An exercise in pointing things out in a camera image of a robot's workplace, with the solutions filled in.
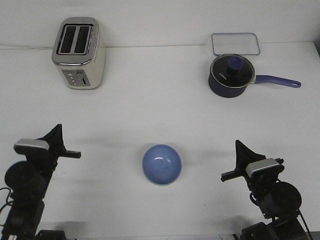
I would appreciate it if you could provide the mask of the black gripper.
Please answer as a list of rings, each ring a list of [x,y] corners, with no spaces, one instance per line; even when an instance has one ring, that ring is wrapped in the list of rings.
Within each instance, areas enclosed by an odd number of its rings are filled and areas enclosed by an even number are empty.
[[[252,177],[249,177],[246,173],[246,167],[251,163],[266,159],[266,156],[253,152],[238,139],[235,141],[235,153],[235,169],[222,173],[220,179],[222,182],[225,182],[238,177],[244,177],[249,191],[255,198],[265,196],[278,180],[279,174],[285,169],[283,165],[284,160],[276,158],[275,160],[281,166],[259,171],[254,173]]]
[[[60,123],[44,137],[36,139],[35,146],[38,149],[27,150],[25,157],[40,173],[53,173],[60,157],[79,159],[82,156],[80,151],[66,149]]]

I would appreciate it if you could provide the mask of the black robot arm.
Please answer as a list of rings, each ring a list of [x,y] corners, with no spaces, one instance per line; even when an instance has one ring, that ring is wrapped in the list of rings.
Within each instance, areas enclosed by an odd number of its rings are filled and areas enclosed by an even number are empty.
[[[284,171],[282,158],[267,158],[255,153],[240,140],[235,141],[235,169],[221,174],[225,182],[243,177],[251,202],[271,222],[258,222],[241,231],[241,240],[311,240],[313,238],[300,207],[302,197],[292,184],[279,180]]]
[[[63,230],[38,230],[43,201],[60,157],[79,159],[81,152],[65,148],[62,125],[41,138],[18,140],[14,151],[25,160],[13,164],[4,181],[11,189],[8,216],[1,231],[3,240],[64,240]]]

